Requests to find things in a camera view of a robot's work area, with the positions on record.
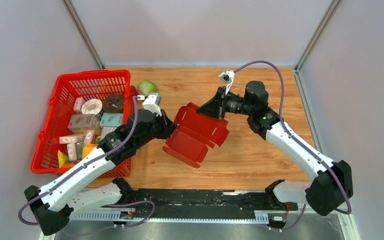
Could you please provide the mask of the red paper box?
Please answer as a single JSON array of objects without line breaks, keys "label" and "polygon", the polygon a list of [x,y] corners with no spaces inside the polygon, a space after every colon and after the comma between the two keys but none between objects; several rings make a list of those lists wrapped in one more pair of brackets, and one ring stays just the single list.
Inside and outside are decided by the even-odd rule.
[{"label": "red paper box", "polygon": [[209,148],[222,146],[230,133],[227,120],[199,114],[198,108],[190,102],[178,110],[174,119],[177,127],[162,147],[166,154],[196,169]]}]

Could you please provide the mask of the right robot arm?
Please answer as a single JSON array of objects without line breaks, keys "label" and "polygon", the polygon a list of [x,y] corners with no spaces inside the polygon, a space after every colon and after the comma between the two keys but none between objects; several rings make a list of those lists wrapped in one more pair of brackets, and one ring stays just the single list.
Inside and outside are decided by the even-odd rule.
[{"label": "right robot arm", "polygon": [[303,170],[308,182],[281,179],[266,188],[265,203],[269,208],[279,209],[286,202],[299,203],[327,216],[346,204],[347,209],[341,213],[350,214],[350,198],[354,194],[351,166],[344,160],[334,161],[304,141],[269,107],[268,100],[265,85],[253,80],[246,84],[243,96],[219,87],[196,112],[217,120],[224,119],[226,113],[246,115],[255,134],[278,147]]}]

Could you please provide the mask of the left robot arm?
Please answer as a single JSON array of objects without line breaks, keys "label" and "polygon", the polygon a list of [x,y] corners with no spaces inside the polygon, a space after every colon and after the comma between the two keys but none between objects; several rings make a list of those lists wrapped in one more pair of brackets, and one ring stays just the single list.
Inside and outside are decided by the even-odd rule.
[{"label": "left robot arm", "polygon": [[108,133],[92,151],[74,167],[54,181],[41,187],[24,190],[27,203],[18,218],[26,225],[39,226],[45,236],[62,230],[76,216],[106,205],[128,207],[133,201],[131,191],[122,188],[124,180],[117,178],[97,190],[80,191],[102,174],[134,156],[137,150],[154,139],[166,140],[177,124],[165,112],[135,110],[127,122]]}]

